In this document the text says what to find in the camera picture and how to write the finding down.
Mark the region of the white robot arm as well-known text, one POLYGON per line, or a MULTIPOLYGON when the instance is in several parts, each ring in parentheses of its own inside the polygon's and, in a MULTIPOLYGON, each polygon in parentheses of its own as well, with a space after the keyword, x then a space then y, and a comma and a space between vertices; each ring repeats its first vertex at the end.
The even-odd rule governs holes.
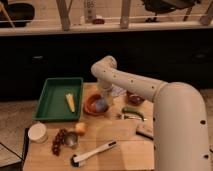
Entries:
POLYGON ((153 103, 155 171, 211 171, 207 111, 197 89, 119 71, 112 56, 94 63, 91 73, 104 95, 117 85, 153 103))

